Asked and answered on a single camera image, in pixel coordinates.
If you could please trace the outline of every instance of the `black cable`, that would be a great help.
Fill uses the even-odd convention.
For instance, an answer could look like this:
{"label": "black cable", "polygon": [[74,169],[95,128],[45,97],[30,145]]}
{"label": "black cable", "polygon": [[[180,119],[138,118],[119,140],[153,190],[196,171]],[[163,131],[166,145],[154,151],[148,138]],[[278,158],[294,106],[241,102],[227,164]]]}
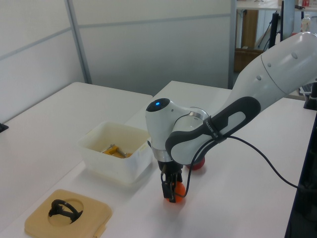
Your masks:
{"label": "black cable", "polygon": [[[302,187],[298,187],[292,183],[290,183],[289,181],[287,181],[285,178],[283,178],[283,176],[276,170],[276,168],[273,166],[273,164],[270,162],[270,160],[265,156],[265,154],[263,154],[257,147],[255,147],[254,145],[250,144],[249,142],[239,138],[239,137],[236,137],[236,136],[228,136],[227,138],[231,138],[231,139],[235,139],[235,140],[238,140],[238,141],[241,141],[243,143],[245,143],[246,145],[250,146],[252,149],[254,149],[255,151],[257,151],[265,160],[266,162],[270,165],[270,167],[273,169],[273,171],[277,174],[277,176],[279,176],[279,178],[281,180],[283,180],[285,183],[287,183],[288,185],[300,190],[301,192],[312,192],[312,193],[317,193],[317,189],[307,189],[307,188],[302,188]],[[189,189],[189,183],[190,183],[190,176],[191,176],[191,172],[192,172],[192,168],[193,168],[193,165],[194,165],[194,162],[197,158],[197,156],[200,154],[200,152],[202,153],[206,153],[207,151],[209,151],[211,148],[213,148],[217,143],[215,141],[213,141],[212,139],[207,141],[197,152],[196,154],[194,155],[194,158],[190,164],[190,168],[189,168],[189,171],[188,171],[188,177],[187,177],[187,184],[186,184],[186,190],[185,190],[185,194],[182,195],[182,194],[179,194],[175,191],[171,191],[174,195],[176,196],[179,196],[179,197],[186,197],[187,193],[188,193],[188,189]],[[160,179],[163,183],[163,173],[161,173],[161,176],[160,176]]]}
{"label": "black cable", "polygon": [[205,144],[203,144],[200,149],[196,152],[196,154],[194,155],[194,158],[192,160],[192,163],[190,164],[190,167],[189,167],[189,171],[188,171],[188,177],[187,177],[187,184],[186,184],[186,190],[185,190],[185,194],[184,195],[181,195],[175,191],[171,191],[174,195],[176,196],[179,196],[179,197],[186,197],[187,193],[188,193],[188,189],[189,189],[189,182],[190,182],[190,175],[192,173],[192,168],[193,168],[193,165],[194,165],[194,162],[197,158],[197,156],[199,155],[199,153],[202,151],[202,148],[204,148],[206,145],[208,145],[209,143],[211,143],[209,146],[208,146],[208,150],[210,150],[211,148],[213,148],[217,143],[215,143],[212,139],[207,141]]}
{"label": "black cable", "polygon": [[317,189],[306,189],[306,188],[302,188],[302,187],[298,187],[292,183],[290,183],[289,181],[287,181],[285,178],[282,177],[282,175],[280,175],[280,173],[274,168],[274,166],[272,165],[272,163],[270,162],[270,160],[257,148],[255,147],[254,145],[250,144],[249,142],[243,140],[243,139],[240,139],[238,137],[235,137],[235,136],[228,136],[228,138],[231,138],[231,139],[235,139],[235,140],[239,140],[243,143],[245,143],[246,145],[250,146],[252,149],[254,149],[255,151],[257,151],[266,161],[267,163],[270,165],[270,167],[274,170],[274,172],[277,174],[277,176],[279,176],[280,179],[282,179],[285,183],[287,183],[288,185],[302,191],[302,192],[313,192],[313,193],[317,193]]}

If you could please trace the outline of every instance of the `white plastic box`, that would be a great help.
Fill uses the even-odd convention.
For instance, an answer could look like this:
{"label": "white plastic box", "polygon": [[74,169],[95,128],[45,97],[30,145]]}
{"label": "white plastic box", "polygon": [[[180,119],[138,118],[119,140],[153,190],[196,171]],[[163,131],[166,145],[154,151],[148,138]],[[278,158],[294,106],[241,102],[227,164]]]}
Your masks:
{"label": "white plastic box", "polygon": [[[145,130],[118,124],[102,122],[78,141],[83,160],[88,169],[122,183],[133,183],[151,163],[153,153]],[[111,144],[120,147],[128,158],[118,158],[101,153]]]}

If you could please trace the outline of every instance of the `beige tray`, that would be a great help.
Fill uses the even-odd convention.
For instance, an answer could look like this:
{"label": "beige tray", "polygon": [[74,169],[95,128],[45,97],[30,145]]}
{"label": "beige tray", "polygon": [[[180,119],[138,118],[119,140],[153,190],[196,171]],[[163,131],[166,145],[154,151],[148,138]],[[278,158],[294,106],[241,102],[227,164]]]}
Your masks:
{"label": "beige tray", "polygon": [[[82,215],[73,223],[69,217],[49,216],[52,202],[61,199]],[[56,190],[25,221],[25,232],[34,238],[99,238],[112,216],[110,207],[97,200],[66,190]]]}

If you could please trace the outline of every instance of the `white wall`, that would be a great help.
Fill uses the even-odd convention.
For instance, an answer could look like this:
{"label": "white wall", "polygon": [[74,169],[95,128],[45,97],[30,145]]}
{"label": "white wall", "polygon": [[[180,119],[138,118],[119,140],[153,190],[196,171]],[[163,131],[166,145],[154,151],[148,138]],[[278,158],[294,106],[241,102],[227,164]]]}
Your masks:
{"label": "white wall", "polygon": [[151,95],[171,80],[227,88],[234,1],[71,2],[93,84]]}
{"label": "white wall", "polygon": [[83,82],[64,0],[2,0],[0,122]]}

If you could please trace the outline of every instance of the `black clip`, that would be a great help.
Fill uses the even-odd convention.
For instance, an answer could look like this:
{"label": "black clip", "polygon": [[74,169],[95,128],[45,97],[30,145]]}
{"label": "black clip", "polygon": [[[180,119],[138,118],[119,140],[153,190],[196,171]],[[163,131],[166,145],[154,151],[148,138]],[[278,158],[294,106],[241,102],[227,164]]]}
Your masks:
{"label": "black clip", "polygon": [[[63,206],[60,206],[60,204],[69,208],[72,212],[64,211]],[[83,213],[83,211],[77,212],[77,210],[72,205],[70,205],[68,202],[65,202],[65,201],[60,200],[60,199],[56,199],[52,202],[52,208],[49,211],[49,216],[51,217],[53,215],[60,214],[60,215],[69,217],[71,219],[71,223],[73,223],[81,216],[82,213]]]}
{"label": "black clip", "polygon": [[211,137],[216,143],[221,143],[226,139],[226,137],[224,137],[213,125],[211,117],[205,119],[203,125],[205,126],[206,134],[211,135]]}
{"label": "black clip", "polygon": [[0,133],[7,130],[9,127],[7,125],[1,124],[0,123]]}

